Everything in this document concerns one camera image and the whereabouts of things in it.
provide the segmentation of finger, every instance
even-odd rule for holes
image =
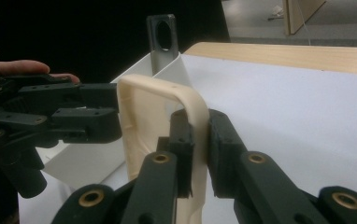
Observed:
[[[63,74],[50,74],[53,77],[70,77],[73,83],[80,83],[78,77],[74,76],[73,74],[63,73]]]
[[[20,60],[13,62],[0,62],[0,75],[24,75],[24,74],[47,74],[50,68],[41,62]]]

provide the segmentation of beige plastic part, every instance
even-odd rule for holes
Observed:
[[[208,110],[194,89],[141,75],[121,77],[118,82],[122,139],[129,179],[137,177],[144,157],[155,151],[158,137],[169,136],[170,115],[184,108],[193,127],[193,197],[178,199],[178,224],[202,223],[207,181]]]

